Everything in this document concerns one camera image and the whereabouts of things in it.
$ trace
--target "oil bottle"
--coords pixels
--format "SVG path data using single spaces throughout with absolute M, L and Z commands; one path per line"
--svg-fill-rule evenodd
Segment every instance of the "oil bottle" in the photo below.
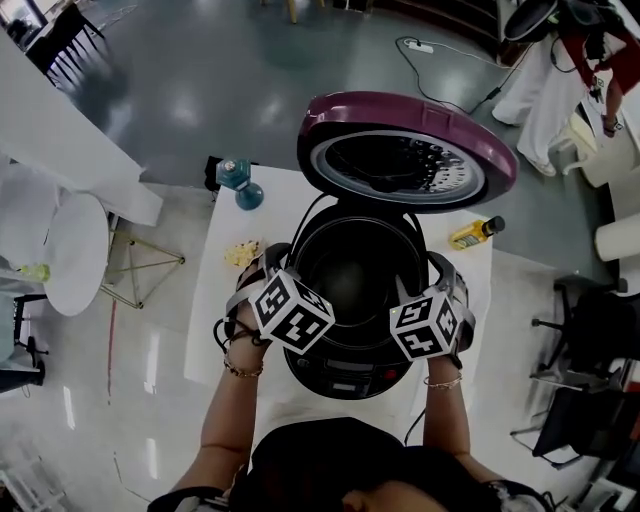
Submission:
M 504 230 L 505 222 L 500 216 L 493 217 L 488 221 L 476 220 L 468 226 L 459 229 L 449 237 L 449 245 L 461 251 L 472 245 L 486 242 L 489 237 Z

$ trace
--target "round white table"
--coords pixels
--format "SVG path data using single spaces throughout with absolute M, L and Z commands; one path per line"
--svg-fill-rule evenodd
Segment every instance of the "round white table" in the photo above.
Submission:
M 51 305 L 74 316 L 94 299 L 107 268 L 109 225 L 104 208 L 89 194 L 75 194 L 58 209 L 45 244 L 51 277 L 44 289 Z

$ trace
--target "power strip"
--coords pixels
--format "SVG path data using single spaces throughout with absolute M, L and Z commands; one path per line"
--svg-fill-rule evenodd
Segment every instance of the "power strip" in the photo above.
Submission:
M 416 50 L 424 53 L 433 53 L 433 46 L 429 46 L 428 44 L 421 44 L 418 46 L 418 44 L 416 44 L 416 42 L 412 41 L 411 39 L 405 39 L 404 44 L 410 50 Z

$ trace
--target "chair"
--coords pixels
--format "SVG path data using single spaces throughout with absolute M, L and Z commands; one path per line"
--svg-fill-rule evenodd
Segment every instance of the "chair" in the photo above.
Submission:
M 58 64 L 58 61 L 56 61 L 58 53 L 59 52 L 56 52 L 52 48 L 50 42 L 46 37 L 41 37 L 27 50 L 26 56 L 33 63 L 33 65 L 38 68 L 42 72 L 42 74 L 44 74 L 44 76 L 47 77 L 49 82 L 53 84 L 53 80 L 51 80 L 49 73 L 53 74 L 56 79 L 59 79 L 56 72 L 51 69 L 51 66 L 53 66 L 54 62 Z M 64 65 L 69 69 L 71 69 L 70 66 L 66 62 L 64 62 L 64 60 L 61 59 L 61 62 L 64 63 Z M 64 77 L 69 80 L 69 82 L 71 82 L 71 77 L 65 72 L 64 69 L 62 69 L 62 66 L 58 66 L 58 71 L 60 71 L 64 75 Z
M 22 297 L 21 299 L 27 302 L 29 300 L 27 297 Z M 31 300 L 39 300 L 41 298 L 41 296 L 31 297 L 35 297 Z M 13 297 L 0 294 L 0 393 L 11 391 L 27 384 L 42 386 L 46 373 L 44 361 L 38 356 L 43 352 L 36 350 L 35 340 L 31 338 L 25 346 L 20 343 L 19 331 L 18 339 L 16 339 L 16 325 L 14 323 L 16 312 L 16 303 Z M 15 350 L 17 346 L 27 349 L 32 358 L 31 367 L 21 364 L 19 358 L 15 357 L 16 354 L 20 355 Z
M 569 118 L 567 126 L 565 126 L 562 132 L 560 132 L 560 135 L 556 137 L 553 144 L 558 144 L 556 148 L 558 151 L 567 149 L 570 146 L 575 146 L 576 148 L 578 161 L 562 169 L 561 172 L 564 176 L 567 176 L 572 169 L 584 167 L 598 152 L 598 144 L 593 135 L 593 130 L 591 130 L 589 124 L 576 113 Z
M 73 62 L 78 70 L 81 70 L 80 66 L 69 51 L 73 50 L 78 58 L 80 58 L 80 52 L 75 46 L 76 44 L 78 44 L 80 48 L 82 48 L 84 52 L 87 53 L 87 49 L 84 47 L 84 45 L 78 39 L 76 39 L 78 34 L 80 34 L 80 32 L 84 32 L 91 45 L 96 49 L 96 51 L 98 50 L 98 47 L 93 42 L 93 39 L 91 38 L 91 35 L 87 31 L 86 27 L 89 27 L 102 39 L 105 39 L 104 34 L 100 32 L 95 27 L 95 25 L 93 25 L 80 13 L 80 9 L 78 9 L 78 6 L 76 4 L 70 4 L 56 18 L 53 24 L 53 29 L 47 35 L 47 39 L 50 41 L 54 51 L 56 52 L 56 55 L 60 52 L 65 52 L 67 57 L 69 57 L 69 60 Z
M 45 300 L 47 298 L 46 295 L 42 294 L 34 294 L 34 295 L 24 295 L 23 297 L 16 297 L 13 299 L 13 304 L 15 307 L 15 312 L 13 314 L 13 344 L 14 346 L 23 347 L 27 353 L 31 356 L 31 360 L 33 362 L 33 367 L 36 368 L 38 365 L 38 357 L 36 354 L 49 354 L 47 350 L 38 350 L 36 348 L 36 339 L 33 336 L 29 336 L 27 338 L 27 344 L 25 345 L 20 341 L 20 332 L 22 331 L 22 322 L 25 320 L 23 318 L 24 315 L 24 305 L 27 302 L 33 302 L 36 300 Z
M 320 7 L 324 8 L 324 0 L 318 0 Z M 267 0 L 260 0 L 260 5 L 267 5 Z M 291 16 L 291 23 L 298 23 L 298 17 L 296 16 L 296 2 L 295 0 L 287 0 L 287 6 L 289 7 L 289 16 Z
M 568 388 L 555 392 L 551 408 L 542 427 L 514 430 L 511 437 L 542 457 L 555 469 L 563 469 L 583 456 L 615 460 L 631 445 L 631 432 L 640 412 L 640 393 L 602 391 L 585 393 Z M 518 436 L 540 432 L 536 445 L 529 447 Z M 554 462 L 547 454 L 570 446 L 577 457 L 567 462 Z
M 616 288 L 626 291 L 626 281 L 587 290 L 571 308 L 566 286 L 554 285 L 562 296 L 564 323 L 534 318 L 531 325 L 562 334 L 549 362 L 539 365 L 531 378 L 563 385 L 562 377 L 568 376 L 574 389 L 593 390 L 595 386 L 608 387 L 614 376 L 621 379 L 621 371 L 609 371 L 615 359 L 640 360 L 640 295 L 620 297 L 610 293 Z M 566 356 L 564 366 L 562 362 L 556 364 L 562 355 Z

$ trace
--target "gold metal stand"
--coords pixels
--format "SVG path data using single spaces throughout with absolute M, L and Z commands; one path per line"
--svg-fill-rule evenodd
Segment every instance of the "gold metal stand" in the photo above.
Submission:
M 131 284 L 133 286 L 133 301 L 117 293 L 115 290 L 113 290 L 113 288 L 111 288 L 112 285 L 105 283 L 104 280 L 102 281 L 102 285 L 100 285 L 100 289 L 103 292 L 105 292 L 107 295 L 113 297 L 116 300 L 119 300 L 120 302 L 123 302 L 127 306 L 131 306 L 134 309 L 142 309 L 144 307 L 144 304 L 149 299 L 149 297 L 151 297 L 151 294 L 155 292 L 158 289 L 158 287 L 162 283 L 164 283 L 164 281 L 171 274 L 173 274 L 173 272 L 178 268 L 178 266 L 184 264 L 185 262 L 184 256 L 180 254 L 176 254 L 171 251 L 167 251 L 166 249 L 158 247 L 157 245 L 151 244 L 149 242 L 145 242 L 144 240 L 131 236 L 129 233 L 125 233 L 123 231 L 111 230 L 111 232 L 113 233 L 113 242 L 111 244 L 111 250 L 113 250 L 113 247 L 116 245 L 117 240 L 124 240 L 124 242 L 127 243 L 127 253 L 129 254 L 129 266 L 126 268 L 121 268 L 116 270 L 107 269 L 107 271 L 105 272 L 105 277 L 111 274 L 118 274 L 120 272 L 129 272 L 131 274 Z M 168 261 L 161 261 L 160 263 L 150 263 L 147 265 L 136 266 L 133 260 L 133 251 L 131 250 L 131 247 L 134 246 L 135 244 L 140 244 L 154 251 L 167 254 L 173 257 L 174 259 L 168 260 Z M 169 269 L 167 273 L 165 273 L 164 276 L 162 276 L 162 278 L 151 288 L 151 290 L 144 297 L 142 297 L 142 299 L 140 299 L 138 297 L 138 283 L 137 283 L 136 272 L 143 268 L 158 267 L 160 265 L 173 265 L 173 266 Z

